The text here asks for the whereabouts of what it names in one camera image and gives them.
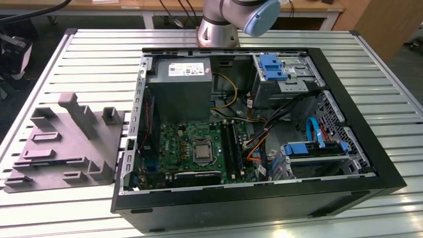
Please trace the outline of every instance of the ram slot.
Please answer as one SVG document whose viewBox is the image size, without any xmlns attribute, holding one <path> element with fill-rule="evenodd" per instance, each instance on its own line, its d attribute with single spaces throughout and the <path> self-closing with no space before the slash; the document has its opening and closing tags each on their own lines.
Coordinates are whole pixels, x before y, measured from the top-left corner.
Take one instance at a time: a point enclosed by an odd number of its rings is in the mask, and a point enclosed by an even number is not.
<svg viewBox="0 0 423 238">
<path fill-rule="evenodd" d="M 233 122 L 220 123 L 220 134 L 227 178 L 235 179 L 237 175 L 244 175 L 244 172 Z"/>
</svg>

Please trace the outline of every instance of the sticker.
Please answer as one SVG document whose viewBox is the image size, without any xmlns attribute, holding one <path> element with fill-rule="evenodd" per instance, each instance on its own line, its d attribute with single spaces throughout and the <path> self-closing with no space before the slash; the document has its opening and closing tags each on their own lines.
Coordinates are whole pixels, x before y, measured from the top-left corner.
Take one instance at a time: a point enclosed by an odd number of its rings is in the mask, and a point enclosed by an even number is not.
<svg viewBox="0 0 423 238">
<path fill-rule="evenodd" d="M 295 73 L 295 69 L 293 68 L 283 68 L 285 73 Z"/>
<path fill-rule="evenodd" d="M 121 6 L 121 9 L 139 9 L 139 6 Z"/>
<path fill-rule="evenodd" d="M 263 174 L 263 176 L 265 176 L 265 169 L 261 165 L 259 166 L 259 172 Z"/>
<path fill-rule="evenodd" d="M 203 63 L 169 64 L 169 76 L 200 76 L 200 75 L 204 75 Z"/>
<path fill-rule="evenodd" d="M 252 108 L 252 100 L 251 99 L 247 99 L 247 107 Z"/>
</svg>

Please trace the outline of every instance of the metal frame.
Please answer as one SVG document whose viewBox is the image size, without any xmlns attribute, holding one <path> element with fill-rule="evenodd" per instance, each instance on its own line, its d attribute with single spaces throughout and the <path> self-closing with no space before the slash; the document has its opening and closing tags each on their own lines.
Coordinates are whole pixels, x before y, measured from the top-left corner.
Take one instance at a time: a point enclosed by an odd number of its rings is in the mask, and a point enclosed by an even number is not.
<svg viewBox="0 0 423 238">
<path fill-rule="evenodd" d="M 20 153 L 33 105 L 76 90 L 81 105 L 113 104 L 131 110 L 143 47 L 195 47 L 193 30 L 78 30 L 65 35 L 36 89 L 0 146 L 0 189 Z M 97 45 L 96 38 L 117 39 Z M 243 47 L 319 47 L 377 136 L 407 187 L 372 198 L 333 217 L 297 219 L 169 233 L 167 236 L 257 237 L 417 237 L 423 232 L 423 118 L 403 84 L 385 74 L 376 54 L 349 32 L 269 31 L 261 38 L 239 33 Z M 124 120 L 131 120 L 127 113 Z M 76 189 L 6 194 L 0 190 L 0 236 L 139 237 L 141 233 L 109 212 L 113 184 Z"/>
</svg>

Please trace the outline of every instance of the wooden desk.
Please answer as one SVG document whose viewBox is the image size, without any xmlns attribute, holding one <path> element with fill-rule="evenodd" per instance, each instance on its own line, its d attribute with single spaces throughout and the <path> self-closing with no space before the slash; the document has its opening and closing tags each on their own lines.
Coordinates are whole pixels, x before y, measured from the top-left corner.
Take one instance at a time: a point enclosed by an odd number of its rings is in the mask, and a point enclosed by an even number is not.
<svg viewBox="0 0 423 238">
<path fill-rule="evenodd" d="M 0 15 L 22 14 L 37 9 L 50 7 L 62 0 L 0 0 Z M 197 15 L 203 15 L 204 0 L 189 0 Z M 320 30 L 331 30 L 344 7 L 339 0 L 332 5 L 321 3 L 320 0 L 292 0 L 295 14 L 293 17 L 324 18 Z M 176 0 L 163 0 L 167 9 L 173 16 L 185 16 Z M 279 17 L 289 17 L 291 5 L 281 6 Z M 50 15 L 139 15 L 144 18 L 145 29 L 153 29 L 153 16 L 167 16 L 167 12 L 159 0 L 120 0 L 120 3 L 92 4 L 90 0 L 73 0 L 70 4 L 50 13 Z"/>
</svg>

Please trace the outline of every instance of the power supply label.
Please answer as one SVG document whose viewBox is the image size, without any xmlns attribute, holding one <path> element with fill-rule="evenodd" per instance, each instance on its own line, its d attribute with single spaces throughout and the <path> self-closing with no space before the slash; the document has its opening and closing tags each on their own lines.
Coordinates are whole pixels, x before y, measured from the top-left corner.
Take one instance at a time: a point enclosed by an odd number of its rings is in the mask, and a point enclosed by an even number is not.
<svg viewBox="0 0 423 238">
<path fill-rule="evenodd" d="M 169 76 L 201 76 L 204 75 L 203 63 L 169 64 Z"/>
</svg>

